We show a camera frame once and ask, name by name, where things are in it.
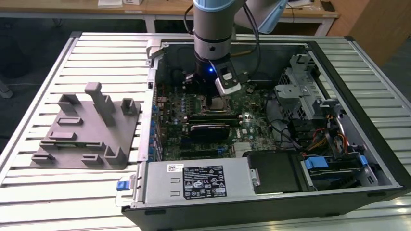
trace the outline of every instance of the green circuit board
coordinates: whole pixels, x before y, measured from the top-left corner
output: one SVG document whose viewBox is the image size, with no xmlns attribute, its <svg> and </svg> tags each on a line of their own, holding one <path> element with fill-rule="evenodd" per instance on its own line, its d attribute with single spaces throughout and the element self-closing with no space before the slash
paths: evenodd
<svg viewBox="0 0 411 231">
<path fill-rule="evenodd" d="M 204 105 L 201 95 L 184 94 L 177 89 L 160 90 L 157 105 L 160 107 L 160 132 L 163 135 L 163 160 L 201 159 L 204 157 L 183 157 L 181 152 L 219 150 L 220 158 L 235 157 L 233 143 L 249 142 L 252 150 L 275 149 L 276 143 L 268 128 L 264 107 L 264 92 L 245 92 L 243 88 L 223 99 L 217 97 L 213 105 L 225 102 L 219 109 L 209 109 Z M 185 116 L 240 115 L 241 121 L 237 127 L 229 128 L 228 139 L 212 143 L 184 142 L 189 137 Z"/>
</svg>

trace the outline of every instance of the aluminum slotted table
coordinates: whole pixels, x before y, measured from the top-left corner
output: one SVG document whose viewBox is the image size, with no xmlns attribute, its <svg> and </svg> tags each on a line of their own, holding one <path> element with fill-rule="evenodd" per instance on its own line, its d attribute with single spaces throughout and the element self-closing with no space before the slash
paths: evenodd
<svg viewBox="0 0 411 231">
<path fill-rule="evenodd" d="M 147 48 L 161 39 L 192 39 L 180 34 L 73 33 L 26 114 L 0 156 L 0 231 L 2 230 L 139 230 L 115 204 L 116 182 L 136 170 L 139 134 L 151 108 L 145 94 L 152 78 L 145 63 Z M 237 35 L 251 40 L 251 35 Z M 355 41 L 343 37 L 279 37 L 319 43 L 365 113 L 375 123 L 396 156 L 411 172 L 411 104 L 384 76 Z M 123 97 L 141 103 L 129 165 L 125 170 L 32 169 L 32 153 L 45 136 L 60 107 L 62 93 L 77 93 L 80 100 L 87 82 L 103 83 L 112 101 Z M 331 87 L 321 78 L 329 96 Z M 373 203 L 343 216 L 305 218 L 201 230 L 409 230 L 411 198 Z"/>
</svg>

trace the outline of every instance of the cardboard box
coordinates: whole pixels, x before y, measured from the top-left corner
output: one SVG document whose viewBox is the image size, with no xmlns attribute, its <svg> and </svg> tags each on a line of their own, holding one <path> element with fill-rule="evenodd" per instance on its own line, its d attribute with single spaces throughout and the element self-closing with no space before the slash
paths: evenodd
<svg viewBox="0 0 411 231">
<path fill-rule="evenodd" d="M 124 4 L 140 5 L 143 0 L 123 0 Z"/>
</svg>

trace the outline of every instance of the power supply label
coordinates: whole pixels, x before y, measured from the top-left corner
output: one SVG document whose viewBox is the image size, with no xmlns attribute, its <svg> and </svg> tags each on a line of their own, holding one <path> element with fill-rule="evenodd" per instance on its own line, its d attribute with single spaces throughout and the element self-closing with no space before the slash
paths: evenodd
<svg viewBox="0 0 411 231">
<path fill-rule="evenodd" d="M 183 187 L 187 200 L 227 196 L 223 166 L 183 168 Z"/>
</svg>

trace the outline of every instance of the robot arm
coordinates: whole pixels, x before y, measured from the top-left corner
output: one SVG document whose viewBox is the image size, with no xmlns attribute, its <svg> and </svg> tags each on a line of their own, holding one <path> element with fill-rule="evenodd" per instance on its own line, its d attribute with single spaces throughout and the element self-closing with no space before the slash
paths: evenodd
<svg viewBox="0 0 411 231">
<path fill-rule="evenodd" d="M 193 0 L 195 75 L 205 84 L 215 84 L 220 95 L 240 90 L 229 61 L 232 25 L 251 28 L 244 10 L 247 0 Z M 269 33 L 288 0 L 251 0 L 247 6 L 256 17 L 259 31 Z"/>
</svg>

